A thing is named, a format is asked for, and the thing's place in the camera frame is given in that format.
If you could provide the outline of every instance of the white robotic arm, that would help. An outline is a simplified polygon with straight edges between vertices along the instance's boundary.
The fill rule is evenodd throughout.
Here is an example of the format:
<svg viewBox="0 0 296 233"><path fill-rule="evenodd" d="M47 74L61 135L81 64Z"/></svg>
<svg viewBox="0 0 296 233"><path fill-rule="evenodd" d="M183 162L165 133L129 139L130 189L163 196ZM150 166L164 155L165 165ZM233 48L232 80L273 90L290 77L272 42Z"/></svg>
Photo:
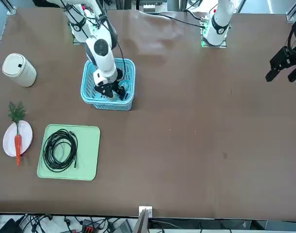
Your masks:
<svg viewBox="0 0 296 233"><path fill-rule="evenodd" d="M209 27L204 35L208 43L214 46L223 43L234 11L233 0L218 0L216 12L210 17Z"/></svg>
<svg viewBox="0 0 296 233"><path fill-rule="evenodd" d="M116 82L123 78L121 70L116 68L112 49L117 44L117 34L108 21L98 0L48 0L62 8L70 21L73 35L79 42L85 43L88 59L97 67L93 73L95 90L109 98L118 87ZM89 9L83 10L82 4Z"/></svg>

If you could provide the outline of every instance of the coiled cable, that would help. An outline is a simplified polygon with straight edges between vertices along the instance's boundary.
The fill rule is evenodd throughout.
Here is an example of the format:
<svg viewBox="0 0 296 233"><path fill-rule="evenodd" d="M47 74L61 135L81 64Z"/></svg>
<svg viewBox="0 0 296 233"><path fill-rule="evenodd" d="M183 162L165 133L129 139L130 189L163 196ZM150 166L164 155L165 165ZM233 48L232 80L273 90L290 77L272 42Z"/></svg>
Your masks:
<svg viewBox="0 0 296 233"><path fill-rule="evenodd" d="M54 155L55 149L61 145L63 148L63 144L67 144L70 146L70 152L67 158L61 161L61 159L57 159ZM46 167L52 172L62 172L70 167L73 161L74 168L76 168L76 160L77 160L77 149L78 149L78 139L75 134L71 131L67 131L65 129L60 129L54 132L51 136L46 139L43 146L43 160Z"/></svg>

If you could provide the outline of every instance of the robotic arm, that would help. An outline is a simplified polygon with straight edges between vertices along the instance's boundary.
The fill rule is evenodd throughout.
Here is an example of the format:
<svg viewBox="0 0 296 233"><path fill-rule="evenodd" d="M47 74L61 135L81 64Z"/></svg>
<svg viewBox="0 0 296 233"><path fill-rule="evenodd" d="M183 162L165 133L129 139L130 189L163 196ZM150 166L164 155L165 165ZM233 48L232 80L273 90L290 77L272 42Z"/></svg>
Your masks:
<svg viewBox="0 0 296 233"><path fill-rule="evenodd" d="M48 0L65 12L75 38L84 44L88 59L97 67L93 73L95 90L109 98L125 96L118 82L123 73L117 69L112 49L117 44L117 33L98 0Z"/></svg>
<svg viewBox="0 0 296 233"><path fill-rule="evenodd" d="M223 43L229 28L229 23L235 11L233 0L218 0L216 13L210 19L204 38L213 46Z"/></svg>
<svg viewBox="0 0 296 233"><path fill-rule="evenodd" d="M282 47L270 60L271 70L265 76L267 82L271 82L281 70L296 66L296 46L294 48L291 46L293 34L296 37L296 21L292 25L291 31L289 33L287 46ZM290 82L294 82L296 80L296 68L288 75L288 80Z"/></svg>

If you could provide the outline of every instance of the white plate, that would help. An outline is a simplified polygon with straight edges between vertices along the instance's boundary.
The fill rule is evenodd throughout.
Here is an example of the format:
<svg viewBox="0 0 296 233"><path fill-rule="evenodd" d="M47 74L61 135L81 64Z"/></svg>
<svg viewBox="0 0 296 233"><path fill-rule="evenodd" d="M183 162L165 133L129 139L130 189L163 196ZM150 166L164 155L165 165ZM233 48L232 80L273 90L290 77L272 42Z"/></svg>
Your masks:
<svg viewBox="0 0 296 233"><path fill-rule="evenodd" d="M19 121L18 131L21 135L21 150L20 154L23 154L30 146L32 142L32 128L27 121ZM13 123L7 128L3 137L3 149L8 156L15 157L15 135L17 134L16 124Z"/></svg>

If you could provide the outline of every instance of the white trash can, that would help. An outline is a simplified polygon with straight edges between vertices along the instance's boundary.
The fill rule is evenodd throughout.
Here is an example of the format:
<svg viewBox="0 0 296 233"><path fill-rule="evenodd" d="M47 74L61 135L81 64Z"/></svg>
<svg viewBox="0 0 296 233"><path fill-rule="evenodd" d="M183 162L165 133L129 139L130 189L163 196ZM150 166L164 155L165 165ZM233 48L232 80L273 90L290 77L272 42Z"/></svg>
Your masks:
<svg viewBox="0 0 296 233"><path fill-rule="evenodd" d="M20 86L29 87L35 82L36 70L21 54L9 54L3 63L2 71Z"/></svg>

